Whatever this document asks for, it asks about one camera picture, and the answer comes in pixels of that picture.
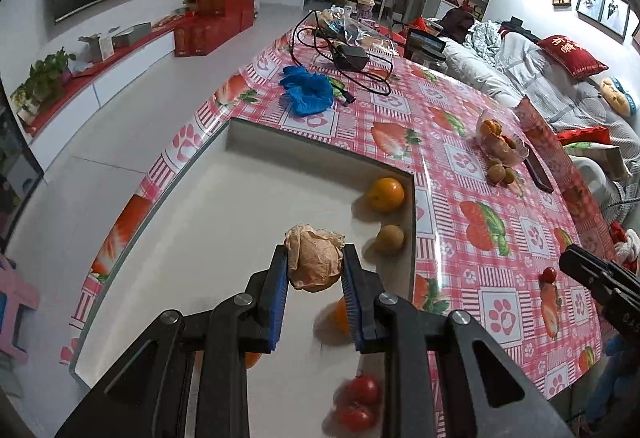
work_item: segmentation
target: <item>metal screw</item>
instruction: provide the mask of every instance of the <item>metal screw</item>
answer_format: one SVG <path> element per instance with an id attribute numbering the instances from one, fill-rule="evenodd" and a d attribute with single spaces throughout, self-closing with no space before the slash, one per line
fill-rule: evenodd
<path id="1" fill-rule="evenodd" d="M 378 296 L 378 300 L 382 304 L 386 304 L 387 306 L 393 306 L 398 302 L 398 297 L 395 294 L 389 292 L 383 292 Z"/>
<path id="2" fill-rule="evenodd" d="M 469 315 L 468 312 L 465 312 L 465 310 L 456 310 L 451 312 L 451 318 L 461 326 L 466 326 L 471 322 L 471 315 Z"/>
<path id="3" fill-rule="evenodd" d="M 234 303 L 238 306 L 249 306 L 252 302 L 254 302 L 254 298 L 248 293 L 239 293 L 234 297 Z"/>
<path id="4" fill-rule="evenodd" d="M 171 326 L 180 318 L 180 313 L 175 310 L 167 310 L 166 312 L 162 312 L 160 315 L 160 320 L 166 324 L 167 326 Z"/>

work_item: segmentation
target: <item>crumpled paper bag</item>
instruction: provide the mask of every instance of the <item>crumpled paper bag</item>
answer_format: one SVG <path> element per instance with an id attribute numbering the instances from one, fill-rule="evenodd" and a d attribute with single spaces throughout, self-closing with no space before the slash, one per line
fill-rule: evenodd
<path id="1" fill-rule="evenodd" d="M 289 253 L 289 281 L 296 290 L 320 292 L 342 272 L 344 236 L 311 225 L 296 225 L 285 235 Z"/>

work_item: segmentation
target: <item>stuffed toy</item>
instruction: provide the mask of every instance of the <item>stuffed toy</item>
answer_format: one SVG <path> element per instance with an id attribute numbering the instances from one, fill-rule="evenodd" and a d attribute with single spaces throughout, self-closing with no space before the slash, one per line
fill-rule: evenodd
<path id="1" fill-rule="evenodd" d="M 636 102 L 616 78 L 604 78 L 600 84 L 600 94 L 620 116 L 628 118 L 636 114 Z"/>

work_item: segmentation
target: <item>black cable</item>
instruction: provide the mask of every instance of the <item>black cable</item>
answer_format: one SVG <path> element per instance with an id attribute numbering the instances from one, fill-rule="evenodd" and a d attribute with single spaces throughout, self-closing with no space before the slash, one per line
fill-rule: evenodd
<path id="1" fill-rule="evenodd" d="M 312 27 L 312 26 L 308 26 L 306 28 L 302 28 L 301 30 L 299 30 L 300 26 L 302 25 L 302 23 L 311 15 L 314 14 L 316 17 L 316 27 Z M 314 43 L 313 45 L 311 44 L 307 44 L 306 42 L 303 42 L 300 39 L 300 35 L 303 34 L 304 32 L 308 32 L 308 31 L 313 31 L 313 38 L 314 38 Z M 318 35 L 322 38 L 322 40 L 324 40 L 324 42 L 326 43 L 325 46 L 318 46 Z M 334 57 L 336 55 L 336 50 L 334 45 L 331 43 L 331 41 L 326 37 L 326 35 L 324 34 L 324 31 L 322 30 L 322 28 L 320 27 L 320 22 L 318 20 L 318 12 L 317 11 L 310 11 L 307 15 L 305 15 L 302 20 L 296 24 L 295 28 L 293 28 L 293 33 L 292 33 L 292 38 L 291 38 L 291 43 L 289 44 L 289 54 L 291 56 L 291 60 L 293 60 L 293 62 L 297 65 L 297 66 L 303 66 L 302 63 L 300 63 L 300 61 L 296 58 L 296 56 L 294 55 L 294 47 L 295 47 L 295 42 L 296 40 L 302 44 L 303 46 L 306 46 L 308 48 L 313 48 L 316 50 L 316 52 L 318 52 L 319 55 L 324 56 L 324 58 L 326 58 L 327 60 L 331 61 L 332 63 L 334 63 L 335 69 L 342 75 L 344 76 L 346 79 L 350 80 L 351 82 L 353 82 L 354 84 L 356 84 L 357 86 L 365 89 L 366 91 L 369 91 L 373 94 L 379 94 L 382 96 L 388 96 L 391 94 L 391 86 L 389 85 L 389 83 L 387 82 L 389 77 L 391 76 L 391 74 L 393 73 L 393 69 L 394 69 L 394 65 L 393 62 L 391 60 L 387 60 L 386 58 L 382 57 L 382 56 L 378 56 L 378 55 L 374 55 L 373 53 L 367 53 L 367 56 L 372 56 L 373 58 L 378 58 L 384 62 L 386 62 L 387 64 L 389 64 L 390 69 L 388 70 L 386 76 L 383 78 L 381 76 L 378 76 L 376 74 L 372 74 L 369 73 L 367 71 L 362 71 L 361 69 L 356 68 L 355 66 L 353 66 L 351 64 L 351 62 L 347 60 L 347 63 L 349 65 L 351 65 L 351 67 L 353 68 L 354 72 L 357 72 L 358 74 L 361 74 L 363 76 L 366 76 L 367 78 L 369 78 L 370 80 L 372 80 L 373 82 L 377 82 L 379 84 L 384 84 L 386 86 L 386 91 L 378 91 L 375 89 L 372 89 L 370 87 L 368 87 L 367 85 L 364 85 L 362 82 L 359 82 L 357 80 L 355 80 L 354 78 L 351 78 L 350 75 L 346 74 L 344 71 L 342 71 L 340 68 L 338 68 L 338 66 L 335 64 L 335 60 Z M 331 56 L 326 55 L 325 53 L 322 53 L 321 50 L 324 49 L 328 49 Z M 340 93 L 342 93 L 342 95 L 345 97 L 345 99 L 347 100 L 348 103 L 351 103 L 354 100 L 354 97 L 348 93 L 346 90 L 341 89 L 339 87 L 337 87 L 337 85 L 332 84 L 332 87 L 338 89 L 338 91 L 340 91 Z"/>

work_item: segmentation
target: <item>cherry tomato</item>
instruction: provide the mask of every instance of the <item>cherry tomato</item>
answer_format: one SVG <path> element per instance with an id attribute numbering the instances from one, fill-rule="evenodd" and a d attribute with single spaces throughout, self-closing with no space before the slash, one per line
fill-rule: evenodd
<path id="1" fill-rule="evenodd" d="M 335 415 L 338 422 L 352 433 L 366 431 L 376 424 L 376 415 L 364 405 L 350 404 L 338 407 Z"/>
<path id="2" fill-rule="evenodd" d="M 380 388 L 372 376 L 357 376 L 348 383 L 347 395 L 350 402 L 374 405 L 380 401 Z"/>
<path id="3" fill-rule="evenodd" d="M 542 281 L 547 284 L 553 284 L 556 282 L 556 277 L 558 276 L 558 272 L 556 272 L 555 268 L 547 266 L 542 271 Z"/>

